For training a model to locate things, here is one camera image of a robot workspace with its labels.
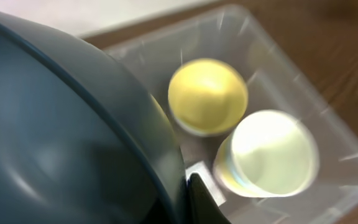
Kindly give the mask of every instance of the plastic container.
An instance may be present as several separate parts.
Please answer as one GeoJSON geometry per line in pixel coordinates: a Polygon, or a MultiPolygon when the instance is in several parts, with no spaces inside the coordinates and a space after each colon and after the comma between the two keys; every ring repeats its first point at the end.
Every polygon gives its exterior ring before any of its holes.
{"type": "Polygon", "coordinates": [[[244,77],[249,90],[245,115],[282,110],[310,130],[320,159],[311,187],[292,197],[263,199],[240,197],[221,188],[225,199],[218,205],[231,223],[333,223],[358,204],[358,139],[242,7],[207,12],[106,52],[160,103],[175,127],[186,167],[202,162],[211,169],[228,135],[192,136],[172,120],[169,81],[181,64],[196,58],[222,60],[244,77]]]}

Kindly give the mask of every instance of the cup rim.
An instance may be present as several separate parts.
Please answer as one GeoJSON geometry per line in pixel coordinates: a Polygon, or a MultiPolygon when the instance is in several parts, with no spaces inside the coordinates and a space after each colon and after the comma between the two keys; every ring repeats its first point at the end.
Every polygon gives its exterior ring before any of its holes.
{"type": "Polygon", "coordinates": [[[247,183],[239,183],[240,185],[244,186],[244,184],[247,185],[247,189],[252,189],[252,191],[254,191],[257,195],[265,195],[265,197],[288,197],[288,196],[292,196],[292,195],[296,195],[299,194],[303,191],[305,191],[307,188],[309,188],[311,186],[311,184],[314,182],[314,180],[317,178],[317,174],[319,171],[319,151],[318,151],[318,147],[317,147],[317,143],[316,140],[314,139],[312,133],[309,131],[309,129],[302,123],[300,122],[299,119],[294,118],[292,115],[284,112],[284,111],[279,111],[279,110],[260,110],[260,111],[256,111],[255,113],[252,113],[250,115],[248,115],[247,117],[245,117],[243,120],[246,119],[250,119],[250,117],[253,114],[259,114],[259,113],[275,113],[275,114],[280,114],[280,115],[284,115],[284,117],[291,121],[300,131],[300,133],[305,137],[305,139],[307,139],[307,143],[310,146],[310,161],[311,161],[311,165],[310,165],[310,169],[309,169],[309,174],[307,175],[307,178],[304,179],[304,181],[299,185],[299,187],[297,187],[295,190],[293,190],[292,192],[289,193],[285,193],[285,194],[275,194],[275,193],[271,193],[269,191],[264,190],[263,188],[259,187],[258,185],[256,185],[255,183],[253,183],[253,181],[249,180],[249,178],[243,173],[241,172],[241,168],[240,168],[240,161],[238,159],[236,159],[236,157],[233,156],[233,148],[232,148],[232,139],[236,133],[236,131],[238,132],[239,130],[239,125],[235,128],[234,132],[229,136],[230,141],[228,141],[227,146],[228,147],[228,153],[229,156],[231,156],[231,161],[233,164],[233,169],[232,172],[234,171],[236,175],[239,175],[239,177],[242,180],[247,180],[247,183]]]}

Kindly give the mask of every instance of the wooden table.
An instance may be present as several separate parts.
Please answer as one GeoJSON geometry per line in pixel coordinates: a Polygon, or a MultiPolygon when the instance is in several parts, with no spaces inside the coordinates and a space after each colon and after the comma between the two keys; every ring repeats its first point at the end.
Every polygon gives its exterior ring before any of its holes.
{"type": "MultiPolygon", "coordinates": [[[[103,49],[230,3],[253,13],[358,135],[358,0],[223,0],[86,41],[103,49]]],[[[358,224],[358,207],[339,223],[358,224]]]]}

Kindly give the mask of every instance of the cup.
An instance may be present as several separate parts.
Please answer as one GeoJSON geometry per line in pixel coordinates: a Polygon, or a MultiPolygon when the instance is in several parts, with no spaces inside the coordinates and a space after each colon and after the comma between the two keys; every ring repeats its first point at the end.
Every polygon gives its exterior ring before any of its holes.
{"type": "Polygon", "coordinates": [[[300,121],[262,110],[243,119],[223,141],[213,169],[221,185],[243,197],[288,197],[315,180],[318,149],[300,121]]]}

